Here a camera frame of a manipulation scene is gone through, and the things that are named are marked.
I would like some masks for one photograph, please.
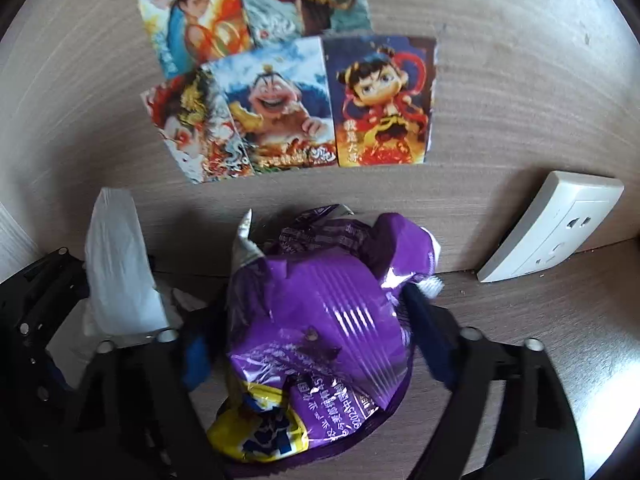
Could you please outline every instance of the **wood grain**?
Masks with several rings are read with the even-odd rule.
[[[42,252],[0,202],[0,283],[42,257]]]
[[[450,309],[461,326],[475,326],[494,341],[522,344],[533,336],[545,343],[574,412],[586,473],[591,476],[640,408],[637,242],[576,254],[543,274],[505,282],[479,283],[471,272],[450,272],[441,277],[446,286],[436,303]],[[194,294],[210,293],[219,285],[211,278],[201,278],[200,283],[193,277],[162,274],[162,278]],[[496,383],[467,471],[484,462],[501,395],[501,386]],[[220,371],[191,394],[206,428],[225,397]],[[402,480],[424,450],[448,397],[417,355],[409,391],[392,418],[342,455],[278,478]]]
[[[159,269],[220,274],[244,211],[255,237],[312,206],[398,211],[478,268],[549,170],[626,191],[583,248],[640,229],[640,48],[612,0],[370,0],[377,32],[438,40],[422,167],[289,172],[194,186],[139,94],[162,81],[135,0],[28,0],[0,43],[0,202],[43,250],[81,254],[101,186],[132,190]]]

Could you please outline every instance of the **electrical outlet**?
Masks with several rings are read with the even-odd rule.
[[[480,271],[498,282],[556,266],[605,219],[625,189],[616,178],[552,171],[516,227]]]

